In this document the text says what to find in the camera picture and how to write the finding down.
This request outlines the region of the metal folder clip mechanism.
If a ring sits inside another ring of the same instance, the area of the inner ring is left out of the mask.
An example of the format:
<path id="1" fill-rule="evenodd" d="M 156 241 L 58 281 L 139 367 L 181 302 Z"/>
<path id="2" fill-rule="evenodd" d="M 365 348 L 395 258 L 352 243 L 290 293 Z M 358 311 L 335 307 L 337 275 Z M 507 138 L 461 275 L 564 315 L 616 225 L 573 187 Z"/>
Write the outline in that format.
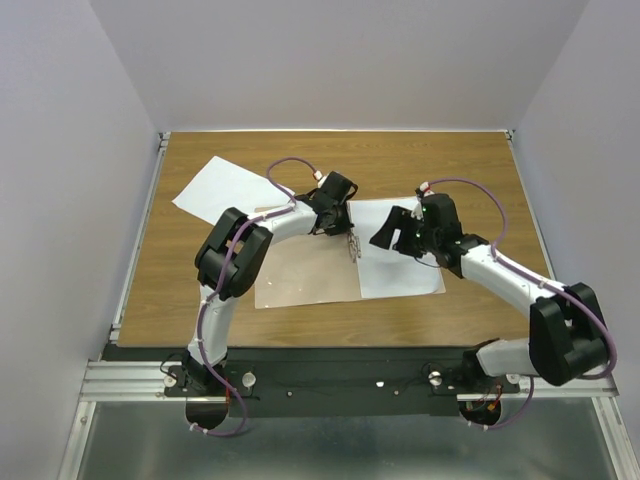
<path id="1" fill-rule="evenodd" d="M 356 263 L 362 256 L 362 250 L 360 239 L 353 231 L 350 231 L 347 234 L 347 245 L 350 259 L 353 263 Z"/>

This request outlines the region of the white paper sheet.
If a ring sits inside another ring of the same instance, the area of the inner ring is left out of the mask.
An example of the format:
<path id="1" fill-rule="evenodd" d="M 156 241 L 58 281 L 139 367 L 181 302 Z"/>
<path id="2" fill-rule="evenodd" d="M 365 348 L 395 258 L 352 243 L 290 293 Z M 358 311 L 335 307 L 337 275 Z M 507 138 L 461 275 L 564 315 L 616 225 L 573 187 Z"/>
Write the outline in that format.
<path id="1" fill-rule="evenodd" d="M 415 207 L 414 197 L 397 197 L 349 202 L 353 234 L 359 243 L 357 259 L 359 284 L 363 299 L 440 294 L 446 291 L 435 259 L 427 255 L 424 264 L 412 257 L 385 250 L 369 243 L 386 221 L 393 206 Z"/>
<path id="2" fill-rule="evenodd" d="M 280 207 L 288 197 L 265 177 L 214 156 L 172 200 L 179 209 L 215 224 L 230 207 L 252 214 L 257 209 Z"/>

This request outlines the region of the tan paper folder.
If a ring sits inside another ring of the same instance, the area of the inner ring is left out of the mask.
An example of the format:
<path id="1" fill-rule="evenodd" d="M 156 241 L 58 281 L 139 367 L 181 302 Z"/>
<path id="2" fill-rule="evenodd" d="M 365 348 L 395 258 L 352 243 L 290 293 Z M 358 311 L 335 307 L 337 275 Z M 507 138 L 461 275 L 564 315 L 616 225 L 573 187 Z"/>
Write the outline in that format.
<path id="1" fill-rule="evenodd" d="M 372 300 L 361 297 L 347 234 L 295 236 L 271 247 L 254 293 L 257 309 Z"/>

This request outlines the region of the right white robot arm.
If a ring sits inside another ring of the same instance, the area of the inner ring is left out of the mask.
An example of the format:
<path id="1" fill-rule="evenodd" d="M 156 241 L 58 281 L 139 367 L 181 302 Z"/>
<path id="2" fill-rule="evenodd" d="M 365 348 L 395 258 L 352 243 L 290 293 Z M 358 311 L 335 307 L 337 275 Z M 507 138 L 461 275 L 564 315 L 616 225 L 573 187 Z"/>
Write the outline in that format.
<path id="1" fill-rule="evenodd" d="M 412 209 L 393 206 L 369 242 L 415 259 L 431 254 L 439 267 L 483 286 L 527 318 L 527 337 L 489 340 L 465 352 L 459 371 L 467 389 L 483 391 L 510 374 L 562 386 L 614 367 L 617 355 L 595 292 L 538 275 L 464 232 L 448 195 L 422 196 Z"/>

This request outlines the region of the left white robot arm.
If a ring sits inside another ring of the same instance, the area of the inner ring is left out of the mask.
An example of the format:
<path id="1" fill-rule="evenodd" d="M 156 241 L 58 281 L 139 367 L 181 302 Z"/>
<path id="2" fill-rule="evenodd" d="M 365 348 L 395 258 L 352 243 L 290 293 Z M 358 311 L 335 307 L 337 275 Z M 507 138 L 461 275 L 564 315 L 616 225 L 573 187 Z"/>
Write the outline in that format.
<path id="1" fill-rule="evenodd" d="M 221 385 L 217 365 L 227 356 L 236 305 L 253 286 L 269 248 L 295 236 L 335 236 L 353 228 L 347 203 L 358 185 L 336 171 L 314 177 L 314 189 L 282 206 L 254 214 L 226 209 L 198 251 L 200 307 L 182 359 L 187 382 L 197 393 L 209 395 Z"/>

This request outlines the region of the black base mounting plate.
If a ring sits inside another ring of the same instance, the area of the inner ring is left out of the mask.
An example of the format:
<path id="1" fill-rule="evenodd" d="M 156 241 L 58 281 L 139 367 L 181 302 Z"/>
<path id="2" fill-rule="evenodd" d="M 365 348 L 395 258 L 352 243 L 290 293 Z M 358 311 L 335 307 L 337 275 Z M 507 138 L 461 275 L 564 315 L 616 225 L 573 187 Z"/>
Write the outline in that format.
<path id="1" fill-rule="evenodd" d="M 178 348 L 122 348 L 106 361 L 157 363 L 162 395 L 189 422 L 228 418 L 469 415 L 494 424 L 520 388 L 473 366 L 467 347 L 232 347 L 213 372 Z"/>

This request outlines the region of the aluminium frame rail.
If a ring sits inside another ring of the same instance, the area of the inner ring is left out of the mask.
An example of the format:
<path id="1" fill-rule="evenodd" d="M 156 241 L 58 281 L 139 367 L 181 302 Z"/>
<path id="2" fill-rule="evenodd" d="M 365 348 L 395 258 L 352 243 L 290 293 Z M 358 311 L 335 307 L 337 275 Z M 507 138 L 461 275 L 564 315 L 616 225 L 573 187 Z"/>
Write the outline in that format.
<path id="1" fill-rule="evenodd" d="M 154 361 L 89 362 L 81 384 L 86 402 L 152 402 L 165 399 L 160 363 Z"/>

